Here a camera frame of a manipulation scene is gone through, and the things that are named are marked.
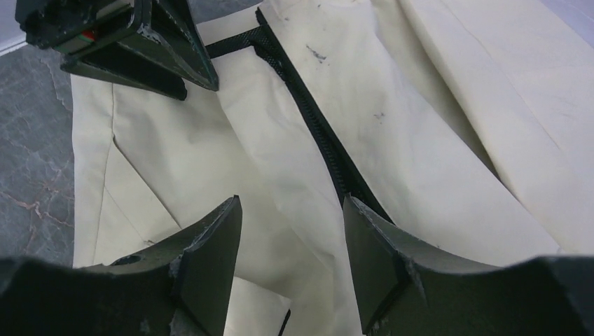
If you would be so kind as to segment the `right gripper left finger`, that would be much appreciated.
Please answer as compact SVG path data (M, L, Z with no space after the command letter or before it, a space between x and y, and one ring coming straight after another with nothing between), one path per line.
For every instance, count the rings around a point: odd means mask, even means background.
M233 196L110 265L1 259L2 335L222 335L240 235Z

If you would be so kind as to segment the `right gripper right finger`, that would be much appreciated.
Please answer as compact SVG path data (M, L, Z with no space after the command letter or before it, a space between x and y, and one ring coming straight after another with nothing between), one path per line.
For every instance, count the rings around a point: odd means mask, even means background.
M417 239L355 197L343 216L365 335L593 334L591 257L493 267Z

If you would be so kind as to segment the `cream zip-up jacket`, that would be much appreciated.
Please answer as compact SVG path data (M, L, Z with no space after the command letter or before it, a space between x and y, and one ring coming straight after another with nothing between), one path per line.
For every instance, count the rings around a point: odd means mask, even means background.
M264 1L323 119L395 225L507 266L593 253L593 47L540 1ZM177 101L71 77L74 267L238 195L228 335L360 335L341 196L253 47Z

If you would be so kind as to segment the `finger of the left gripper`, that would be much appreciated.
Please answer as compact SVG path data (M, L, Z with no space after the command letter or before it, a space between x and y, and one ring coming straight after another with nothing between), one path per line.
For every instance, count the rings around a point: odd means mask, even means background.
M187 89L181 77L117 45L86 55L66 55L60 65L69 74L146 90L184 100Z
M219 77L187 1L132 1L132 34L118 45L145 60L151 71L217 91Z

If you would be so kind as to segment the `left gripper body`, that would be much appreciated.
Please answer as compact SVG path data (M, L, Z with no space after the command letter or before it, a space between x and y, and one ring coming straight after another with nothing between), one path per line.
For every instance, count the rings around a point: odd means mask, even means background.
M17 1L15 21L29 45L71 54L96 41L99 24L134 5L134 1Z

